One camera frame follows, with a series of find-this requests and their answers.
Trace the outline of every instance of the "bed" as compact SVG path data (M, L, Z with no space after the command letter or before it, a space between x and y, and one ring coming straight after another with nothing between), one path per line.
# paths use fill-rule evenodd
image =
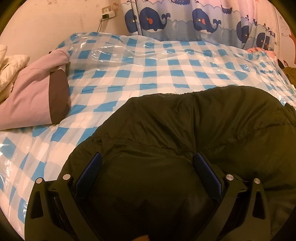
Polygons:
M296 107L294 86L265 52L96 32L59 47L71 55L66 119L0 132L0 208L21 237L34 181L55 180L73 149L131 97L248 85Z

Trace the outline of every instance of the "silver screw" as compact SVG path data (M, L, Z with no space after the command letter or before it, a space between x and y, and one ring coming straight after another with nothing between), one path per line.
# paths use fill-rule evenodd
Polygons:
M234 177L230 174L226 175L226 179L229 181L232 181L234 179Z
M256 184L260 184L260 182L261 182L261 181L260 181L258 178L255 178L255 179L254 179L254 183L256 183Z
M38 183L38 184L42 183L42 178L37 178L36 183Z
M70 174L65 174L65 175L63 176L63 179L67 181L67 180L70 179L70 177L71 177Z

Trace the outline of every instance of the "white quilted blanket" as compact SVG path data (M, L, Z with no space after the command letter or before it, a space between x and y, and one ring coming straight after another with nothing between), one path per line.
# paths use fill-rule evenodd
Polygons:
M12 92L14 82L30 57L26 55L6 56L7 46L0 45L0 103Z

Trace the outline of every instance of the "wall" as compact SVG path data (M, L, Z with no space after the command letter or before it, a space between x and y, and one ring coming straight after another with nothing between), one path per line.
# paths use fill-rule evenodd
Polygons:
M293 40L292 32L281 16L281 14L276 10L279 29L280 29L280 41L279 41L279 59L285 65L284 61L288 63L290 67L296 67L296 39Z
M119 0L27 0L7 24L0 44L8 45L8 55L25 54L32 62L75 32L97 31L107 6L117 10L116 17L103 21L101 32L128 35Z

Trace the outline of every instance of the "cable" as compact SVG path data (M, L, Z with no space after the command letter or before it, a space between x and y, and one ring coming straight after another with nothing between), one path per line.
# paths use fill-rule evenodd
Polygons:
M101 29L102 29L102 21L103 21L103 18L101 18L101 20L100 20L100 24L99 24L97 32L99 32L99 30L101 31Z

